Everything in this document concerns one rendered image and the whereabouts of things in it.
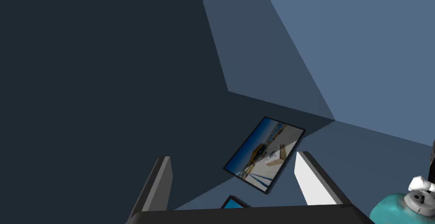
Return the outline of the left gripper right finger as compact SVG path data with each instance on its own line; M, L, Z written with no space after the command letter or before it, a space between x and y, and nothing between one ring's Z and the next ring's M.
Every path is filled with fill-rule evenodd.
M307 205L351 204L350 200L307 151L298 151L294 175Z

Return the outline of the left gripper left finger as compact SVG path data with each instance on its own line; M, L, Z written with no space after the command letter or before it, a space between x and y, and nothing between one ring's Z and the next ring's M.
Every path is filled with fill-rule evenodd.
M159 157L144 184L130 214L146 211L166 211L172 187L173 173L169 156Z

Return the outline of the small blue framed picture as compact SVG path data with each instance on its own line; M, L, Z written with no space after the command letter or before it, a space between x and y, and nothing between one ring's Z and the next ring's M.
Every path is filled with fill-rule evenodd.
M221 209L227 209L227 208L250 208L251 206L248 205L246 202L242 201L238 197L234 195L229 195L228 198L225 200L223 205L221 206Z

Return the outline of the teal round object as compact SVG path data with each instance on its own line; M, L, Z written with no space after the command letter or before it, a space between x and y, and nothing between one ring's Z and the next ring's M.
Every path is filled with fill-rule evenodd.
M374 224L435 224L435 217L415 213L404 199L404 194L387 195L371 210L370 220Z

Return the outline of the white and grey fixture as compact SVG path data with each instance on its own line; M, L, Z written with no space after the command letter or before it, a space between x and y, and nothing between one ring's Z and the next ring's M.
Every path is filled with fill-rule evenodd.
M413 212L428 218L435 217L435 184L416 176L408 186L404 202Z

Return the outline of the black framed wall picture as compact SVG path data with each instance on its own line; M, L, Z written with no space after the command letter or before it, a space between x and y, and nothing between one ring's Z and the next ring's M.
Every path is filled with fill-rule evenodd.
M243 141L223 169L269 194L306 130L265 116Z

